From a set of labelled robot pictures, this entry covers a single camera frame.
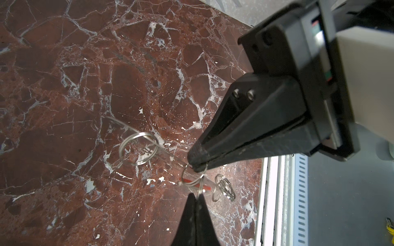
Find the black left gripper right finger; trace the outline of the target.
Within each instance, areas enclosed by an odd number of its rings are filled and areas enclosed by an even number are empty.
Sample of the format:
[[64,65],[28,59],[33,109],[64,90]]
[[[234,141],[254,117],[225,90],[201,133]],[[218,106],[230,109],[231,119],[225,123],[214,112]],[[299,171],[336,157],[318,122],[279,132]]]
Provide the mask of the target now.
[[204,195],[199,195],[195,206],[196,245],[219,246]]

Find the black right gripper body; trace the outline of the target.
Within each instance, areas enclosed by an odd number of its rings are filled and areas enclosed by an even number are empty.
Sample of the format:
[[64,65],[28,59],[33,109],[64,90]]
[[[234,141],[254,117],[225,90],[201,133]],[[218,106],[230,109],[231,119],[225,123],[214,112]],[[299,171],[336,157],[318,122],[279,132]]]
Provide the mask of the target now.
[[320,152],[346,161],[360,149],[336,28],[327,1],[288,5],[238,39],[253,73],[291,76],[299,82]]

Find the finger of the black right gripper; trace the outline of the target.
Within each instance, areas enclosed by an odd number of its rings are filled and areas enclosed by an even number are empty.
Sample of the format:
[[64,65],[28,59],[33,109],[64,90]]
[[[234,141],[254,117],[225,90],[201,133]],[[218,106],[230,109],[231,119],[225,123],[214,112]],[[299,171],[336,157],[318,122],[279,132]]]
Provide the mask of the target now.
[[202,172],[239,161],[308,154],[314,152],[320,143],[313,121],[301,118],[225,153],[214,154],[196,142],[190,150],[190,164],[194,171]]
[[233,82],[189,160],[215,160],[265,139],[307,112],[299,82],[291,76],[246,73]]

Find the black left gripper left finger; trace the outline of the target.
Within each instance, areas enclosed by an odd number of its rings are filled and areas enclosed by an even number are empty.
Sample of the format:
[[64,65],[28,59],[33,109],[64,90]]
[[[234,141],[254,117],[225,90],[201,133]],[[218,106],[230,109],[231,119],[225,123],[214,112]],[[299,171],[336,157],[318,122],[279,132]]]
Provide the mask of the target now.
[[171,246],[196,246],[196,204],[193,193],[188,195],[181,220]]

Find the key with red tag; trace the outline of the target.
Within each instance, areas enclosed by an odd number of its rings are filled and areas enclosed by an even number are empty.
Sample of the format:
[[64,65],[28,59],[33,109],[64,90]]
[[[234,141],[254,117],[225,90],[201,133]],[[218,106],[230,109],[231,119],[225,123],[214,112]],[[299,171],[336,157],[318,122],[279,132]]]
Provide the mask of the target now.
[[189,187],[191,189],[194,189],[196,191],[201,190],[203,193],[209,193],[213,190],[215,184],[208,179],[206,176],[203,178],[198,178],[196,180],[190,180],[190,179],[181,179],[178,181],[179,185],[183,185],[186,187]]

